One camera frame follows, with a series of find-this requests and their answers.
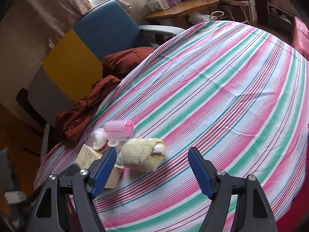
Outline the pink plastic bottle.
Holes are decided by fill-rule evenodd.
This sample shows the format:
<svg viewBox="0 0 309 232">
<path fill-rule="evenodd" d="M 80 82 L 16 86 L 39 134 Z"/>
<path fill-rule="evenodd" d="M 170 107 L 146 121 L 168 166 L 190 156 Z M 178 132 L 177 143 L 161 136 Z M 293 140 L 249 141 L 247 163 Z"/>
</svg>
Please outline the pink plastic bottle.
<svg viewBox="0 0 309 232">
<path fill-rule="evenodd" d="M 117 147 L 121 142 L 129 140 L 135 131 L 131 120 L 109 121 L 104 124 L 103 129 L 110 147 Z"/>
</svg>

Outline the white boxes on table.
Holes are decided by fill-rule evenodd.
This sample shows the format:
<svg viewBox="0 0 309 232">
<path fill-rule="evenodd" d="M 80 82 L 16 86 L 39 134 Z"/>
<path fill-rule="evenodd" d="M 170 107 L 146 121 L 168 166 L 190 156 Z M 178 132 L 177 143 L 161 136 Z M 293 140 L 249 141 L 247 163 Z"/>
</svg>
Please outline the white boxes on table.
<svg viewBox="0 0 309 232">
<path fill-rule="evenodd" d="M 152 12 L 156 12 L 160 10 L 170 9 L 178 3 L 181 3 L 181 0 L 149 0 L 147 2 L 147 5 Z"/>
</svg>

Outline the red garment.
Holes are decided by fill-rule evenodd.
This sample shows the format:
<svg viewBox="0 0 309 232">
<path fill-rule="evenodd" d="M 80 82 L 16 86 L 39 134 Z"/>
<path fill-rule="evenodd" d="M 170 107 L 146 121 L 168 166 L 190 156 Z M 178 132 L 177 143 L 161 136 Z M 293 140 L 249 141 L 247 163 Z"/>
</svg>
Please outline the red garment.
<svg viewBox="0 0 309 232">
<path fill-rule="evenodd" d="M 309 60 L 309 36 L 306 24 L 297 16 L 293 18 L 292 47 Z"/>
</svg>

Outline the dark red blanket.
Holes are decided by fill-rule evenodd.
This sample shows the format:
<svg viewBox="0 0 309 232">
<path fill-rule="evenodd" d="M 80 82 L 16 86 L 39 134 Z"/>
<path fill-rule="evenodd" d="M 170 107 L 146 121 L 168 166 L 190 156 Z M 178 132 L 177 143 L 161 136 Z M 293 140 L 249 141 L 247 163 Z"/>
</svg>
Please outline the dark red blanket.
<svg viewBox="0 0 309 232">
<path fill-rule="evenodd" d="M 108 94 L 154 51 L 153 47 L 138 47 L 105 56 L 102 61 L 103 78 L 96 82 L 92 86 L 92 91 L 79 100 L 72 109 L 63 111 L 57 116 L 55 120 L 57 132 L 70 141 L 78 141 Z"/>
</svg>

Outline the striped bed sheet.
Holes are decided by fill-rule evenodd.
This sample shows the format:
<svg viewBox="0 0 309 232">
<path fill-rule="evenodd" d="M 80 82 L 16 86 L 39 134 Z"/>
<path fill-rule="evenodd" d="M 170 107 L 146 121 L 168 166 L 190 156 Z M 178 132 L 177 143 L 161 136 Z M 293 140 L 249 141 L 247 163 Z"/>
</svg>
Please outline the striped bed sheet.
<svg viewBox="0 0 309 232">
<path fill-rule="evenodd" d="M 198 231 L 210 207 L 188 163 L 197 147 L 229 175 L 255 175 L 280 231 L 305 213 L 308 61 L 261 29 L 213 21 L 191 27 L 142 62 L 101 104 L 75 144 L 54 147 L 35 186 L 58 174 L 111 120 L 136 138 L 158 138 L 166 156 L 152 173 L 124 169 L 94 204 L 108 231 Z"/>
</svg>

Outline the wooden bedside table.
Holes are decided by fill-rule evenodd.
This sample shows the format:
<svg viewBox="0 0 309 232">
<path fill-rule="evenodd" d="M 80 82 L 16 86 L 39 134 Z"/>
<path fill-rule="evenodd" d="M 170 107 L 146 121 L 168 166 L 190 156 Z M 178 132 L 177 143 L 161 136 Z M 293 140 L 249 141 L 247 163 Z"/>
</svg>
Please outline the wooden bedside table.
<svg viewBox="0 0 309 232">
<path fill-rule="evenodd" d="M 219 4 L 218 0 L 190 0 L 178 3 L 177 5 L 167 9 L 154 12 L 144 19 L 146 21 L 158 21 L 159 19 L 185 18 L 194 12 L 210 8 Z"/>
</svg>

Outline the small white plastic wad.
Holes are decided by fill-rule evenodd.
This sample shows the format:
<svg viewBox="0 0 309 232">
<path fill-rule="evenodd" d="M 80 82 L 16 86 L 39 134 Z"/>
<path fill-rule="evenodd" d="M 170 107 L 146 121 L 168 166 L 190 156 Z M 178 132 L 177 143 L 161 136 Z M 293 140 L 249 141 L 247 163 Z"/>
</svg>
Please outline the small white plastic wad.
<svg viewBox="0 0 309 232">
<path fill-rule="evenodd" d="M 103 128 L 96 129 L 91 133 L 91 143 L 94 150 L 102 149 L 106 144 L 106 134 Z"/>
</svg>

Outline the grey yellow blue headboard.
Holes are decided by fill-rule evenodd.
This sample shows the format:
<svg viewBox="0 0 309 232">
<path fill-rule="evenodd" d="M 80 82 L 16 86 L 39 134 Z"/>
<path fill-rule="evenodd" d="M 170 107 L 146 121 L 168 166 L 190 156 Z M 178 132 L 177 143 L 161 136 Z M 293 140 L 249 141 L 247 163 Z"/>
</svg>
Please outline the grey yellow blue headboard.
<svg viewBox="0 0 309 232">
<path fill-rule="evenodd" d="M 102 79 L 105 56 L 150 43 L 116 0 L 84 15 L 52 48 L 35 74 L 28 101 L 50 125 Z"/>
</svg>

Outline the cream knitted sock roll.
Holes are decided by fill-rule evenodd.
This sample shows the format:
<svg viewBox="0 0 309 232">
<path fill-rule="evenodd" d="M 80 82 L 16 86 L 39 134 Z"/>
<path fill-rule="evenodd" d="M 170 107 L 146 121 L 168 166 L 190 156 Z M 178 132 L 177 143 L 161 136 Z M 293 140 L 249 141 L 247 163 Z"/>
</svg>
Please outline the cream knitted sock roll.
<svg viewBox="0 0 309 232">
<path fill-rule="evenodd" d="M 154 172 L 166 156 L 166 147 L 158 138 L 133 138 L 122 147 L 116 163 L 139 172 Z"/>
</svg>

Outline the pink patterned curtain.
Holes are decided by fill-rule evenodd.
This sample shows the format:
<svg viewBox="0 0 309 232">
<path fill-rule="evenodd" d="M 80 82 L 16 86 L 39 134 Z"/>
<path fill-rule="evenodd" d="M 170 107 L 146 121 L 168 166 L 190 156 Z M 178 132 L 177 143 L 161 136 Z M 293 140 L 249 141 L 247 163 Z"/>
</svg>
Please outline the pink patterned curtain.
<svg viewBox="0 0 309 232">
<path fill-rule="evenodd" d="M 30 24 L 54 43 L 89 10 L 89 0 L 23 0 Z"/>
</svg>

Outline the gold lined red box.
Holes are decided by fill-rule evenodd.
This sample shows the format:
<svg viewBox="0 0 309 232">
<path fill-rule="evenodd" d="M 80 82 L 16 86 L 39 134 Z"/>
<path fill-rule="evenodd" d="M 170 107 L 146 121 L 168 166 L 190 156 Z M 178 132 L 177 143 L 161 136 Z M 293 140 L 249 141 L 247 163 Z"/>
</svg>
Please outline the gold lined red box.
<svg viewBox="0 0 309 232">
<path fill-rule="evenodd" d="M 82 232 L 77 213 L 73 207 L 69 195 L 65 195 L 65 207 L 71 232 Z"/>
</svg>

